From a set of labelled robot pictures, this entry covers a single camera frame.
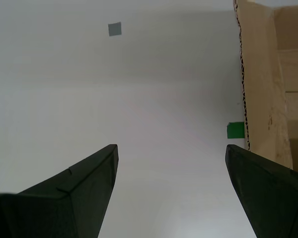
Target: green square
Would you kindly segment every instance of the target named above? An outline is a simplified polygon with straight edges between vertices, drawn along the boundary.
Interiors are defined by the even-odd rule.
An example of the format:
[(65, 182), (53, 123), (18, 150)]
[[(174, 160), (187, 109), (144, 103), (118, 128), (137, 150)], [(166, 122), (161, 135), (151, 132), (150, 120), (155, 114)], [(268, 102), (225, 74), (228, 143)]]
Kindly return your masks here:
[(230, 122), (227, 125), (227, 138), (245, 138), (245, 126), (243, 122)]

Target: cardboard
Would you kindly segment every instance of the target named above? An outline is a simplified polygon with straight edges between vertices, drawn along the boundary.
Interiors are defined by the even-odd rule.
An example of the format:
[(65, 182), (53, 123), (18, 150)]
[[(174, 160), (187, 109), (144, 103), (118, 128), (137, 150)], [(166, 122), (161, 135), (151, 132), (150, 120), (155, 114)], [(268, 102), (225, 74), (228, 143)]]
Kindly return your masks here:
[(234, 3), (248, 149), (298, 171), (298, 6)]

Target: gray sticker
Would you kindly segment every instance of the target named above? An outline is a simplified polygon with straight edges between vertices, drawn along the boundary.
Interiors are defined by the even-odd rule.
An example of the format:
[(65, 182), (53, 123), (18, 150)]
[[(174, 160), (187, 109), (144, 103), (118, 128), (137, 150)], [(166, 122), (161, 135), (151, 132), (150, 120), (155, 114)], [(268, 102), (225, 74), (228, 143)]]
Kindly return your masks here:
[(121, 22), (108, 24), (109, 36), (119, 36), (121, 35)]

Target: corrugated cardboard edge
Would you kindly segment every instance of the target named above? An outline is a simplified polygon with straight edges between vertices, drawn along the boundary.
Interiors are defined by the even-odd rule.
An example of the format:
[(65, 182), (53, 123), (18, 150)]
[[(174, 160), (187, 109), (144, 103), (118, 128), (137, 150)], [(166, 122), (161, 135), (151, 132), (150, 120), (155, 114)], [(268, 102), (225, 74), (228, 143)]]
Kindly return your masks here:
[(247, 107), (246, 107), (246, 98), (245, 98), (245, 85), (244, 85), (244, 61), (243, 61), (243, 54), (242, 54), (242, 29), (240, 27), (237, 9), (238, 4), (236, 0), (233, 0), (234, 3), (234, 10), (236, 15), (236, 20), (239, 28), (239, 54), (240, 54), (240, 65), (241, 65), (241, 77), (242, 77), (242, 90), (243, 90), (243, 105), (244, 105), (244, 123), (245, 123), (245, 148), (250, 150), (250, 142), (249, 142), (249, 133), (248, 133), (248, 121), (247, 121)]
[[(234, 0), (234, 8), (240, 28), (246, 147), (260, 156), (292, 168), (274, 11), (247, 0)], [(255, 26), (257, 20), (264, 24)]]

